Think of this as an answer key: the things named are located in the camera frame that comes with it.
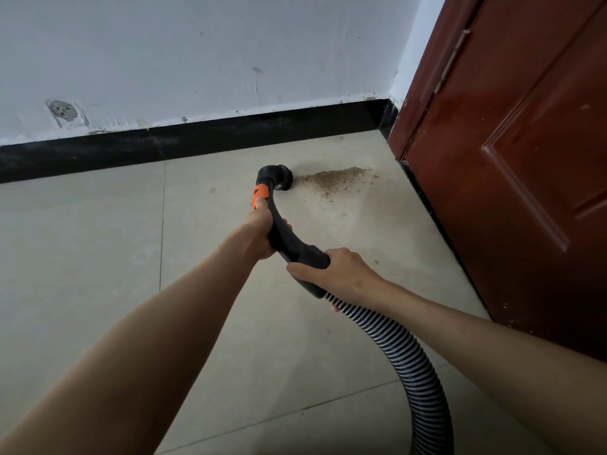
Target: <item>door frame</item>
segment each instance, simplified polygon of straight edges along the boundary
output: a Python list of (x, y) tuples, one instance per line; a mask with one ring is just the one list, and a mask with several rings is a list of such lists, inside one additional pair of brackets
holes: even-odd
[(470, 27), (483, 1), (445, 0), (388, 137), (388, 145), (397, 160), (405, 159), (432, 104), (438, 83), (444, 81), (455, 63), (455, 54), (462, 46), (462, 32)]

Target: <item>red wooden door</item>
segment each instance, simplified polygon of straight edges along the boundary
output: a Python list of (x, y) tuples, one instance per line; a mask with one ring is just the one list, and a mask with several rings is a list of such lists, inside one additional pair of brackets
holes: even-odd
[(607, 360), (604, 0), (485, 0), (406, 160), (497, 322)]

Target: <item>white wall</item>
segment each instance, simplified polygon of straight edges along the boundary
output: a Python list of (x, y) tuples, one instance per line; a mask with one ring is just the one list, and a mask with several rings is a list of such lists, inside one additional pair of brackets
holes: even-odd
[(390, 89), (390, 100), (399, 110), (420, 64), (438, 14), (445, 0), (420, 0), (405, 49), (398, 64), (398, 71)]
[(0, 0), (0, 145), (387, 98), (418, 4)]

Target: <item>hand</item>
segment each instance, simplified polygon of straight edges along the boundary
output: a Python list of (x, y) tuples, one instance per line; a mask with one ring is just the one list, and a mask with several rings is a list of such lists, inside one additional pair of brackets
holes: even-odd
[(373, 294), (385, 280), (371, 270), (360, 255), (345, 247), (330, 249), (327, 254), (331, 263), (324, 270), (295, 262), (289, 263), (286, 270), (294, 278), (313, 282), (345, 302), (376, 309)]
[[(292, 227), (284, 219), (289, 229)], [(247, 237), (248, 251), (254, 255), (257, 260), (263, 260), (270, 257), (274, 252), (269, 245), (268, 233), (272, 229), (272, 213), (269, 211), (268, 203), (263, 198), (255, 200), (255, 209), (249, 214), (245, 222), (238, 231), (242, 231)]]

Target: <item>vacuum hose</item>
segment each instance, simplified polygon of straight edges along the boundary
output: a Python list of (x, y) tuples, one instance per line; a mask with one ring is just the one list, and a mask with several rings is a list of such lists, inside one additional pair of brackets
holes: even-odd
[[(265, 166), (257, 174), (253, 207), (258, 197), (265, 198), (272, 213), (270, 245), (287, 262), (299, 262), (315, 268), (327, 268), (329, 256), (316, 246), (305, 244), (284, 223), (274, 203), (274, 190), (288, 190), (291, 171), (283, 165)], [(396, 370), (405, 389), (413, 426), (410, 453), (452, 454), (453, 427), (449, 405), (428, 356), (415, 337), (396, 321), (375, 311), (345, 303), (326, 290), (306, 281), (297, 281), (316, 298), (326, 298), (358, 324), (381, 348)]]

